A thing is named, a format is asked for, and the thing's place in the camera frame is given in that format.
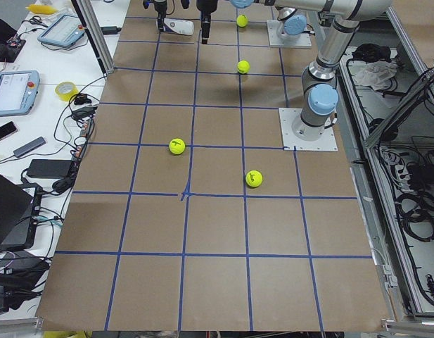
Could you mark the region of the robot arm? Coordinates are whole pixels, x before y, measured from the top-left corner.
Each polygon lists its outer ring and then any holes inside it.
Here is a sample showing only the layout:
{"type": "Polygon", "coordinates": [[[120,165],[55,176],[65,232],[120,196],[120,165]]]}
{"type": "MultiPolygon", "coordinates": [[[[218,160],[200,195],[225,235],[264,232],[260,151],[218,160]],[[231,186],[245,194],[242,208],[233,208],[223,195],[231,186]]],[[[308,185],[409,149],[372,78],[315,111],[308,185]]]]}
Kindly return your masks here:
{"type": "MultiPolygon", "coordinates": [[[[160,32],[165,32],[165,18],[167,13],[167,1],[143,1],[143,7],[147,9],[149,4],[154,5],[158,13],[157,26],[160,32]]],[[[197,1],[196,7],[200,11],[201,37],[203,43],[206,43],[210,36],[211,17],[217,10],[218,1],[197,1]]],[[[278,21],[283,24],[285,33],[288,35],[298,35],[305,31],[307,19],[303,14],[297,14],[295,8],[277,6],[279,11],[278,21]]]]}
{"type": "Polygon", "coordinates": [[[293,133],[304,140],[317,140],[338,104],[335,71],[359,23],[384,13],[391,1],[262,1],[265,6],[328,12],[335,15],[323,46],[303,70],[304,106],[292,122],[293,133]]]}

